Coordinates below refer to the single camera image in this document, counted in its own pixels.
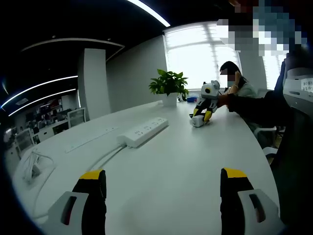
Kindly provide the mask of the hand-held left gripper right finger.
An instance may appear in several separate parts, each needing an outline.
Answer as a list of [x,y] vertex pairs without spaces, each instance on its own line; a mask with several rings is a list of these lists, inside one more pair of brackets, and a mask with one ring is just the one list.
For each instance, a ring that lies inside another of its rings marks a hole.
[[220,181],[223,235],[279,235],[284,224],[277,205],[260,189],[254,189],[247,175],[224,167]]

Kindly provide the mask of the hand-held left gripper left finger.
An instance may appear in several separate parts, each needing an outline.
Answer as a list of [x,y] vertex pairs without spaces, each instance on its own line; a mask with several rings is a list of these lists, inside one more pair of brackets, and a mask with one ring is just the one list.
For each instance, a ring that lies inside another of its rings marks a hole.
[[49,235],[104,235],[106,221],[106,173],[83,174],[72,191],[66,191],[48,210]]

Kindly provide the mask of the person's right hand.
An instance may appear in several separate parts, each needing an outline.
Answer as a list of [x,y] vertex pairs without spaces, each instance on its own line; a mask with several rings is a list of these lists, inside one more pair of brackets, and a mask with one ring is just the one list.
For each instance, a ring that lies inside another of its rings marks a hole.
[[217,101],[217,107],[220,108],[224,105],[228,105],[229,103],[229,95],[227,94],[222,94],[218,96],[218,101]]

